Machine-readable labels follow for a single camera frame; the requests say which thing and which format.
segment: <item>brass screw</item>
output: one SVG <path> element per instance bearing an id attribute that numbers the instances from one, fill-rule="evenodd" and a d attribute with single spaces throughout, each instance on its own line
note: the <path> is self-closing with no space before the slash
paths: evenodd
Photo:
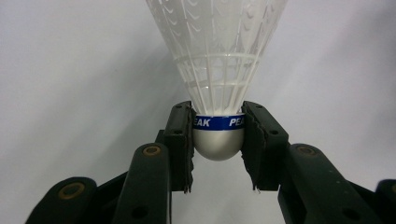
<path id="1" fill-rule="evenodd" d="M 160 147 L 146 147 L 145 149 L 143 149 L 143 154 L 145 154 L 145 156 L 156 156 L 160 154 L 160 152 Z"/>
<path id="2" fill-rule="evenodd" d="M 75 182 L 64 186 L 59 190 L 58 197 L 62 200 L 69 200 L 76 198 L 85 189 L 85 185 L 80 182 Z"/>
<path id="3" fill-rule="evenodd" d="M 317 155 L 317 152 L 310 148 L 310 147 L 297 147 L 297 149 L 304 154 L 310 155 L 310 156 L 315 156 Z"/>

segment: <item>white background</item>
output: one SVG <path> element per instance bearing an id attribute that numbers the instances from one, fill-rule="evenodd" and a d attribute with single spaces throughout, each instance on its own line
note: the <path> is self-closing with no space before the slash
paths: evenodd
<path id="1" fill-rule="evenodd" d="M 320 148 L 345 178 L 396 178 L 396 2 L 289 1 L 247 100 L 291 143 Z M 98 185 L 154 141 L 188 100 L 145 1 L 0 2 L 0 223 L 24 222 L 71 176 Z M 240 154 L 198 153 L 180 223 L 284 223 L 252 190 Z"/>

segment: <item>shuttlecock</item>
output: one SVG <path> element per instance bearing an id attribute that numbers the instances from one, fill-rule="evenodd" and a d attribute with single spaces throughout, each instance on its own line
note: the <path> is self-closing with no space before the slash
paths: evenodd
<path id="1" fill-rule="evenodd" d="M 244 141 L 240 113 L 287 0 L 147 0 L 190 94 L 195 148 L 231 158 Z"/>

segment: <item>blue band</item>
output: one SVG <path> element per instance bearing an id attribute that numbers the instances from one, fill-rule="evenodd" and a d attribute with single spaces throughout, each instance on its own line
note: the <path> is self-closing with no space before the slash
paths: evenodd
<path id="1" fill-rule="evenodd" d="M 210 116 L 195 116 L 193 128 L 198 130 L 208 131 L 224 131 L 242 129 L 244 125 L 245 115 L 210 117 Z"/>

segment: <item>shuttlecock cork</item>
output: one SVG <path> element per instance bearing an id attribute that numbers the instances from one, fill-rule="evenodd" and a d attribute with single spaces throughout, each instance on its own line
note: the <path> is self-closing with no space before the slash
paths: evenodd
<path id="1" fill-rule="evenodd" d="M 147 0 L 197 116 L 193 142 L 213 161 L 244 141 L 244 101 L 286 0 Z"/>

